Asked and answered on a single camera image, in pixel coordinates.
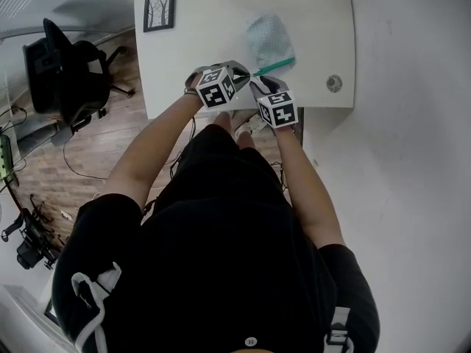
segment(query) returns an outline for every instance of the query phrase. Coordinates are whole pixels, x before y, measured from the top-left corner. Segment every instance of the white desk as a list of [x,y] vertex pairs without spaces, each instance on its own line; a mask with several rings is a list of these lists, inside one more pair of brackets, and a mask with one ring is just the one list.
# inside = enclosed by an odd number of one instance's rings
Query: white desk
[[[276,13],[293,43],[297,63],[271,73],[294,91],[299,107],[352,107],[355,37],[351,0],[176,0],[175,27],[143,32],[144,0],[135,0],[135,32],[147,115],[155,118],[178,99],[198,66],[237,60],[257,71],[246,40],[247,22]],[[341,77],[338,93],[327,89]],[[230,109],[253,108],[244,88]]]

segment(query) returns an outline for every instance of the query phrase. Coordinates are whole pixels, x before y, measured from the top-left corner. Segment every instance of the tree drawing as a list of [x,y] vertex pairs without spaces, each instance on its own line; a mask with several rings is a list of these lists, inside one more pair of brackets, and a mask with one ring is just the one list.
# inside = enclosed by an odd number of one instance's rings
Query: tree drawing
[[170,0],[149,0],[147,27],[169,24],[169,2]]

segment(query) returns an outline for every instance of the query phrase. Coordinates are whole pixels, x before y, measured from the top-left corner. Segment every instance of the white floor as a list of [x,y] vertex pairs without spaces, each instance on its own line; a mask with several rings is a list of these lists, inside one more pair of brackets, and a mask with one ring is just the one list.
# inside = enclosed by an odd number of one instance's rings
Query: white floor
[[378,352],[471,330],[471,0],[353,0],[355,109],[310,109],[305,149],[372,287]]

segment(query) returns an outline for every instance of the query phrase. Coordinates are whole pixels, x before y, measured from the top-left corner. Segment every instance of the green device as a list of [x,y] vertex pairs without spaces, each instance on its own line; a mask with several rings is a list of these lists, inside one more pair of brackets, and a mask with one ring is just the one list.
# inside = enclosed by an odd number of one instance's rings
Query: green device
[[0,178],[5,179],[13,170],[12,147],[10,138],[0,135]]

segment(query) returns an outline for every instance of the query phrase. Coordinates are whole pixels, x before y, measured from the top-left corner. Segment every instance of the framed picture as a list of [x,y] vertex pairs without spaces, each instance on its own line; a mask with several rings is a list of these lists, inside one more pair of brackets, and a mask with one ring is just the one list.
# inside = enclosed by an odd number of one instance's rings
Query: framed picture
[[146,0],[144,32],[174,27],[175,0]]

